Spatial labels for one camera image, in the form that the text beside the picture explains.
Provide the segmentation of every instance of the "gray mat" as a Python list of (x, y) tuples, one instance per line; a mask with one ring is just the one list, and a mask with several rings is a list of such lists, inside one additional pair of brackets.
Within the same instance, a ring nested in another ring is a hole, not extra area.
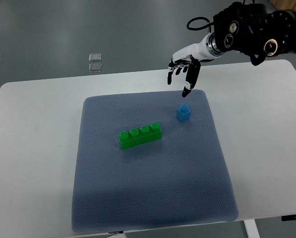
[[(176, 109), (187, 103), (186, 122)], [(121, 150), (118, 134), (160, 123), (163, 137)], [(72, 228), (115, 232), (233, 221), (234, 192), (206, 95), (193, 90), (85, 100), (75, 171)]]

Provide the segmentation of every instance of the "gray floor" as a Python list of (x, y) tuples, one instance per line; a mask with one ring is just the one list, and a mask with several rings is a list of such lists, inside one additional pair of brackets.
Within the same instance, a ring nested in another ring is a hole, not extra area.
[[(167, 68), (175, 51), (206, 34), (188, 31), (186, 23), (197, 16), (212, 19), (232, 2), (0, 0), (0, 87), (12, 81), (89, 75), (88, 55), (96, 52), (103, 55), (103, 74)], [(273, 11), (267, 0), (256, 2)], [(276, 59), (289, 60), (296, 69), (296, 56)], [(248, 57), (230, 52), (204, 65), (247, 61)], [(262, 238), (296, 237), (296, 221), (256, 222)], [(137, 232), (128, 237), (242, 238), (246, 232), (243, 223), (234, 222)]]

